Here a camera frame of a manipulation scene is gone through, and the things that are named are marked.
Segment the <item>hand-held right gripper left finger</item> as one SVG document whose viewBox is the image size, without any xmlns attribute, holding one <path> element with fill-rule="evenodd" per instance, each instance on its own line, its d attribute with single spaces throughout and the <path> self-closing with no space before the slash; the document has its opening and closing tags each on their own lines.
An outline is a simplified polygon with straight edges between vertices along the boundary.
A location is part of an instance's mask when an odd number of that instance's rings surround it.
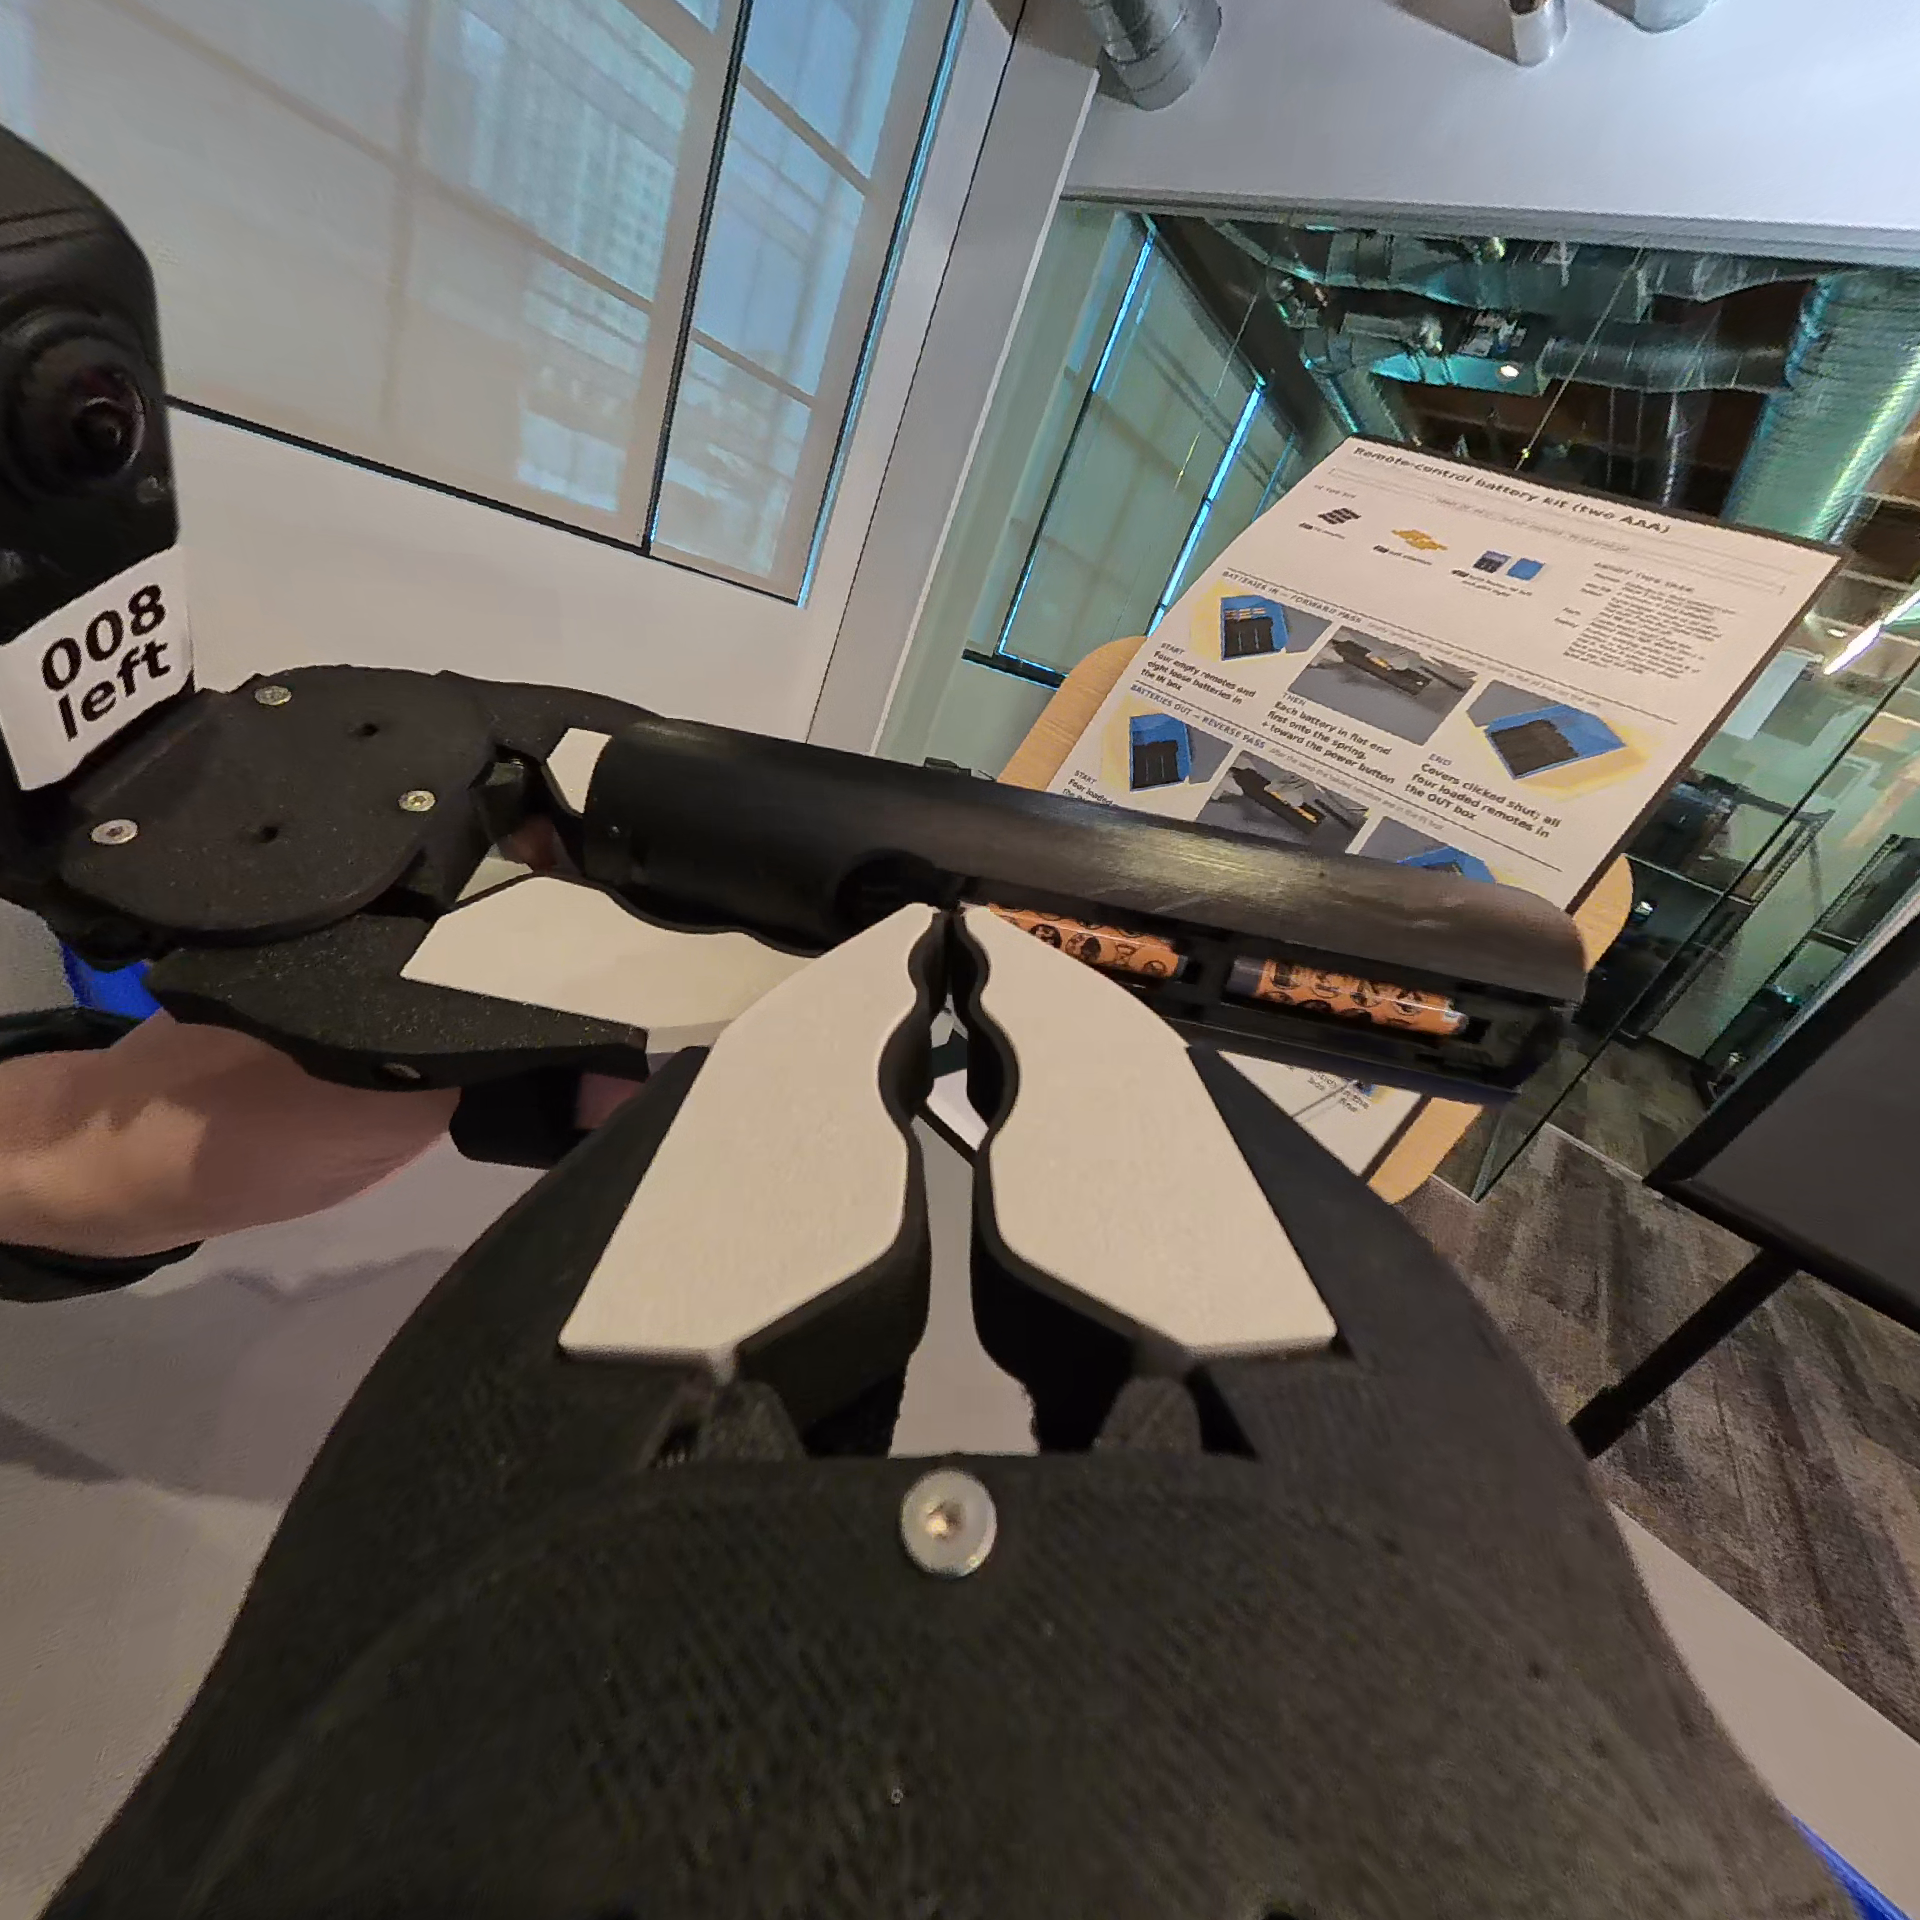
<svg viewBox="0 0 1920 1920">
<path fill-rule="evenodd" d="M 946 918 L 912 904 L 810 959 L 695 1066 L 563 1322 L 563 1355 L 785 1399 L 902 1374 L 928 1296 L 912 1105 Z"/>
</svg>

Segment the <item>large glass window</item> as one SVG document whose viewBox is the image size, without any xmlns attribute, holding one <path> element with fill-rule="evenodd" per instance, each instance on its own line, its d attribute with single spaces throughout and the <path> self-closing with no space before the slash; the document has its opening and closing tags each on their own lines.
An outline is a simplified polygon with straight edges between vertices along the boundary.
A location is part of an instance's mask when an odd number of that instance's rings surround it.
<svg viewBox="0 0 1920 1920">
<path fill-rule="evenodd" d="M 804 599 L 959 2 L 4 2 L 169 393 Z"/>
</svg>

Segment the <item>person's left hand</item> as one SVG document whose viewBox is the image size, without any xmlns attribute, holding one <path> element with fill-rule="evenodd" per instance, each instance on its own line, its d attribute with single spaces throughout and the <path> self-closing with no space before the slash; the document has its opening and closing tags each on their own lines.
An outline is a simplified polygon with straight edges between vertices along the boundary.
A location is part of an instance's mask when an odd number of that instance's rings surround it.
<svg viewBox="0 0 1920 1920">
<path fill-rule="evenodd" d="M 4 1243 L 121 1262 L 339 1207 L 416 1161 L 465 1092 L 369 1092 L 169 1017 L 4 1064 Z"/>
</svg>

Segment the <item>blue plastic bin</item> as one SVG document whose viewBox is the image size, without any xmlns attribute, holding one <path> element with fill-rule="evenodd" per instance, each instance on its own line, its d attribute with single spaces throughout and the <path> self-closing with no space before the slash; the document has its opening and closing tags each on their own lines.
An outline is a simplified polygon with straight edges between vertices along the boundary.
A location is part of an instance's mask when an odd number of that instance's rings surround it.
<svg viewBox="0 0 1920 1920">
<path fill-rule="evenodd" d="M 1904 1920 L 1910 1915 L 1899 1908 L 1873 1880 L 1868 1880 L 1852 1861 L 1844 1861 L 1837 1847 L 1829 1847 L 1804 1819 L 1792 1819 L 1799 1833 L 1806 1838 L 1809 1852 L 1826 1868 L 1829 1880 L 1841 1887 L 1852 1915 L 1877 1915 L 1877 1920 Z"/>
<path fill-rule="evenodd" d="M 65 989 L 73 1007 L 123 1023 L 147 1023 L 163 1007 L 147 986 L 149 962 L 95 965 L 60 943 Z"/>
</svg>

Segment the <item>black remote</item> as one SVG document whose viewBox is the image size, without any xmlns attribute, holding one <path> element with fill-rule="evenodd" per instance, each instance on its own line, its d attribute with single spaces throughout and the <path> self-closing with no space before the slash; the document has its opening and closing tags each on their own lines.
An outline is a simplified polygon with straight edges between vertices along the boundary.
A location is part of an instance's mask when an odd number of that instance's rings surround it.
<svg viewBox="0 0 1920 1920">
<path fill-rule="evenodd" d="M 1478 1104 L 1547 1066 L 1585 989 L 1571 915 L 1501 883 L 652 714 L 599 760 L 584 866 L 647 915 L 804 952 L 912 904 L 1153 931 L 1188 952 L 1182 979 L 1093 972 L 1188 1040 Z M 1238 999 L 1238 957 L 1433 989 L 1478 1028 L 1433 1040 Z"/>
</svg>

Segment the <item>silver air duct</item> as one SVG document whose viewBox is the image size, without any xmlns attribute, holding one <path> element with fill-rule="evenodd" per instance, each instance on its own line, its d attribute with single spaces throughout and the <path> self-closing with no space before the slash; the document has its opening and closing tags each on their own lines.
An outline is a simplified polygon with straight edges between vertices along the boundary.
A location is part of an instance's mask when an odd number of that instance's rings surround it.
<svg viewBox="0 0 1920 1920">
<path fill-rule="evenodd" d="M 1079 2 L 1096 41 L 1101 94 L 1158 112 L 1176 107 L 1212 58 L 1219 2 Z"/>
</svg>

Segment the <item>instruction sheet on stand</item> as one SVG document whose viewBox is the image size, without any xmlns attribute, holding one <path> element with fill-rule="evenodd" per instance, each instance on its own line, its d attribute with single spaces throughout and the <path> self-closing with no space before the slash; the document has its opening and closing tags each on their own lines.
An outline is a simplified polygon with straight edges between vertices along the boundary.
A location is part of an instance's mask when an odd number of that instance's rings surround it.
<svg viewBox="0 0 1920 1920">
<path fill-rule="evenodd" d="M 1840 570 L 1832 543 L 1345 440 L 1117 666 L 1047 790 L 1501 883 L 1573 923 Z M 1579 935 L 1585 974 L 1609 941 Z M 1252 1079 L 1388 1197 L 1475 1104 Z"/>
</svg>

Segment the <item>tall glass window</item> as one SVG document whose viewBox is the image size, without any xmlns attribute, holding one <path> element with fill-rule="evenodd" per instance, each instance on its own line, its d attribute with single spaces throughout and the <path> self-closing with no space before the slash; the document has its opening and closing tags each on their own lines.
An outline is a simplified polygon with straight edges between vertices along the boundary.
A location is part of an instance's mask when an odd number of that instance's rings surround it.
<svg viewBox="0 0 1920 1920">
<path fill-rule="evenodd" d="M 962 666 L 1057 687 L 1153 633 L 1340 440 L 1281 297 L 1220 224 L 1052 216 L 946 539 Z"/>
</svg>

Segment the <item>orange black battery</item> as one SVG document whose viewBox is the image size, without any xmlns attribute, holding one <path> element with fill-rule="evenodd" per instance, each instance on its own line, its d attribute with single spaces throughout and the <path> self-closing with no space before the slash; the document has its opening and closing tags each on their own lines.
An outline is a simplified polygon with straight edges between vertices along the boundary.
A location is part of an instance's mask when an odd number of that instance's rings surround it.
<svg viewBox="0 0 1920 1920">
<path fill-rule="evenodd" d="M 1065 957 L 1133 980 L 1173 980 L 1188 972 L 1188 952 L 1153 931 L 992 904 L 992 913 Z"/>
<path fill-rule="evenodd" d="M 1283 957 L 1238 957 L 1229 994 L 1312 1019 L 1363 1023 L 1415 1038 L 1467 1038 L 1478 1019 L 1450 994 L 1407 989 L 1340 969 L 1315 969 Z"/>
</svg>

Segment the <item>black floor sign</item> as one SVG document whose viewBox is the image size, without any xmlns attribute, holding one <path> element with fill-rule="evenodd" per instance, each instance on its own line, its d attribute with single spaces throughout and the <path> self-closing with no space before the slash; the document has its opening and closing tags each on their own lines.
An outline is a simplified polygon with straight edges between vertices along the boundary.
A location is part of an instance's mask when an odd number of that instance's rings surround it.
<svg viewBox="0 0 1920 1920">
<path fill-rule="evenodd" d="M 1585 1457 L 1794 1273 L 1918 1331 L 1918 918 L 1864 947 L 1644 1188 L 1737 1235 L 1750 1259 L 1578 1408 Z"/>
</svg>

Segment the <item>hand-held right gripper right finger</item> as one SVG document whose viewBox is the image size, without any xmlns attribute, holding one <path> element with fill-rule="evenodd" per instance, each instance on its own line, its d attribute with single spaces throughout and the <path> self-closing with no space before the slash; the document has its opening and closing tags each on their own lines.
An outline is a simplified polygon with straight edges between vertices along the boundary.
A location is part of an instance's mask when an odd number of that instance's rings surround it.
<svg viewBox="0 0 1920 1920">
<path fill-rule="evenodd" d="M 954 931 L 987 1251 L 1176 1374 L 1328 1352 L 1337 1322 L 1188 1043 L 987 906 Z"/>
</svg>

